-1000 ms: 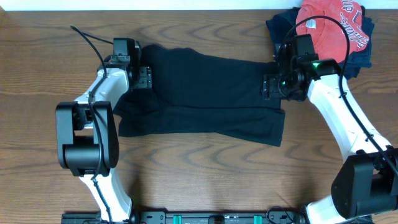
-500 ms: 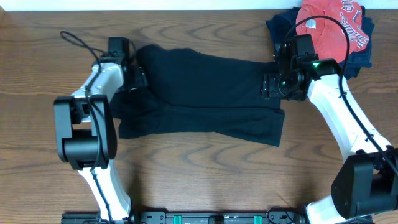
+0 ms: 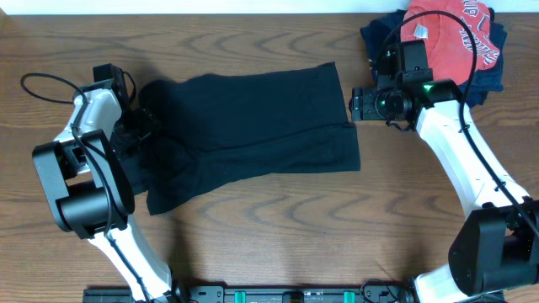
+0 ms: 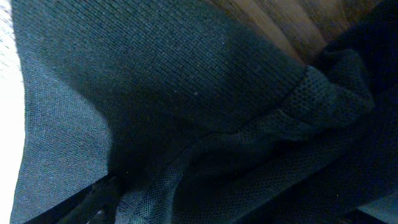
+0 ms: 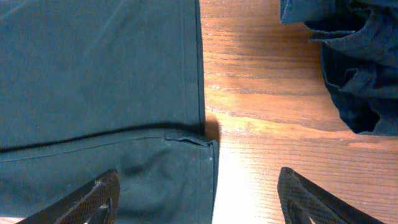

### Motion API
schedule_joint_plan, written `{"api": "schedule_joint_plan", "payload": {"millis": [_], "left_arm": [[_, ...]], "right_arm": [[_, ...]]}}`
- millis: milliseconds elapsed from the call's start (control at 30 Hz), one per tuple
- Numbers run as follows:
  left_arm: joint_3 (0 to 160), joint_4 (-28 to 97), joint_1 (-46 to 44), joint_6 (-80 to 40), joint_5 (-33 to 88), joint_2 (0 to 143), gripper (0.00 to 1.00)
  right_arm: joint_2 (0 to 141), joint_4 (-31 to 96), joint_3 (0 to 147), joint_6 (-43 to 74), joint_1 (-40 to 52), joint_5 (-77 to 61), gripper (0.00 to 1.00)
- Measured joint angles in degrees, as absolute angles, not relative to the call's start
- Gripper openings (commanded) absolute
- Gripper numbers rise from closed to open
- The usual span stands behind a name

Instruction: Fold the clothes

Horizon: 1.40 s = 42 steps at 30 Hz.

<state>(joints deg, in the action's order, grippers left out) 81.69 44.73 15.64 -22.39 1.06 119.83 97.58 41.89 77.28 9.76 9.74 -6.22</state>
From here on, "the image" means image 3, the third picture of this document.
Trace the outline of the black polo shirt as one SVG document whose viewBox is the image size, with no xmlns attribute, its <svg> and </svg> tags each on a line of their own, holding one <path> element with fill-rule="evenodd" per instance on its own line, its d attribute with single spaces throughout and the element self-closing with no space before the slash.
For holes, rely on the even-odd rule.
<svg viewBox="0 0 539 303">
<path fill-rule="evenodd" d="M 360 169 L 336 66 L 156 80 L 139 95 L 160 122 L 120 164 L 159 215 L 227 183 L 271 173 Z"/>
</svg>

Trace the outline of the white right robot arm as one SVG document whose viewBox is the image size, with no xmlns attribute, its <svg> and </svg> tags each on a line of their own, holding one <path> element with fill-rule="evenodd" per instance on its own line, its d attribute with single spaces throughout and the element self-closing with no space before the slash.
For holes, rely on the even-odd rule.
<svg viewBox="0 0 539 303">
<path fill-rule="evenodd" d="M 538 282 L 538 203 L 503 168 L 451 80 L 355 88 L 355 121 L 400 120 L 437 156 L 465 223 L 447 264 L 414 279 L 418 302 L 464 302 Z"/>
</svg>

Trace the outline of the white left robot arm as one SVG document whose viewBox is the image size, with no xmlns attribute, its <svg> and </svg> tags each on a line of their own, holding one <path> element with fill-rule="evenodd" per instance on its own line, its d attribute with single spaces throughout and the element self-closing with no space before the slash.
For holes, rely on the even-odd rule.
<svg viewBox="0 0 539 303">
<path fill-rule="evenodd" d="M 136 223 L 134 194 L 109 142 L 130 108 L 129 94 L 79 88 L 73 105 L 61 133 L 32 152 L 55 223 L 112 263 L 130 288 L 130 302 L 186 302 L 172 269 Z"/>
</svg>

